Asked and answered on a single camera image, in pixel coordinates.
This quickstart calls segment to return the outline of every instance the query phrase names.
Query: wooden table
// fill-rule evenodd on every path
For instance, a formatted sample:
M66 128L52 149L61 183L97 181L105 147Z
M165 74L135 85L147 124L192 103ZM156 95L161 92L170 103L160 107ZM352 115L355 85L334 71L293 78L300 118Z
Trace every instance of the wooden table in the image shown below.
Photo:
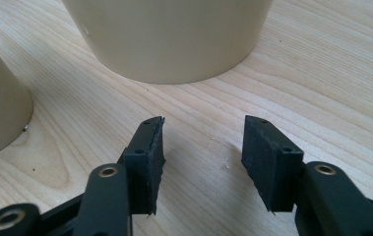
M0 56L34 99L29 130L0 151L0 207L45 212L79 195L158 115L167 162L157 215L136 215L135 235L297 234L292 213L266 211L240 163L246 114L373 199L373 1L276 0L247 59L189 85L108 71L59 0L0 0Z

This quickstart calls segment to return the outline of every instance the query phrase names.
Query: screw hole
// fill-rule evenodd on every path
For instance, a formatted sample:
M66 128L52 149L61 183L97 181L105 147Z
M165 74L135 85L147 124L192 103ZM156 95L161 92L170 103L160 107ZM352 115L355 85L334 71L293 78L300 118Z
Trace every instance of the screw hole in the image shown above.
M102 178L111 177L118 173L118 169L116 167L105 167L99 171L99 176Z
M95 233L93 236L108 236L109 234L105 233L105 232L97 232Z
M0 216L0 230L9 229L21 222L26 216L26 212L21 209L11 209Z
M361 233L361 236L373 236L373 231L366 231Z
M293 149L290 148L290 147L284 147L282 150L284 150L285 152L291 152L291 151L293 151Z
M320 172L321 174L325 174L325 175L337 174L337 171L333 167L325 165L325 164L315 165L315 169L316 171Z

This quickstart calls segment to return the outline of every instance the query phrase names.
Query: black plastic bracket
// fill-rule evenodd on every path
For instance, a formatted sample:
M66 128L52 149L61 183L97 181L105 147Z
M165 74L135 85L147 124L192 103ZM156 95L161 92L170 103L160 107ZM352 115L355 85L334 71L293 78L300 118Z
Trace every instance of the black plastic bracket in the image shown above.
M156 212L165 163L164 119L141 123L118 163L96 168L84 194L43 215L31 204L0 209L0 235L132 235L132 214Z
M273 124L246 116L241 161L268 210L297 204L300 235L373 236L373 202L338 167L302 158L303 150Z

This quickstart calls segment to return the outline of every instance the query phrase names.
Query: light wooden surface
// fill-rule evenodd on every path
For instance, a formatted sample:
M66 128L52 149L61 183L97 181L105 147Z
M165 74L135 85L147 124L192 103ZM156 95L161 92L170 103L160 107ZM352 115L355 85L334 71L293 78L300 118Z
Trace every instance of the light wooden surface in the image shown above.
M59 0L0 0L0 56L34 99L30 129L0 151L0 207L46 211L82 193L157 115L167 162L157 215L135 216L135 235L297 234L291 213L266 211L240 163L246 114L373 199L373 1L276 0L246 60L189 85L108 71Z

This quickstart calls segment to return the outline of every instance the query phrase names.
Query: wood grain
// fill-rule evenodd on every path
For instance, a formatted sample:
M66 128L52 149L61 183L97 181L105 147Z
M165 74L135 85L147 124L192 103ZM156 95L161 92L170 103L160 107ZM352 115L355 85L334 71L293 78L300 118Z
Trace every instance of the wood grain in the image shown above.
M157 215L135 216L135 235L297 235L293 214L267 213L240 163L246 114L373 199L373 1L276 0L247 59L189 85L108 71L59 0L0 0L0 56L35 103L29 130L0 151L0 207L46 211L82 193L157 115L167 162Z

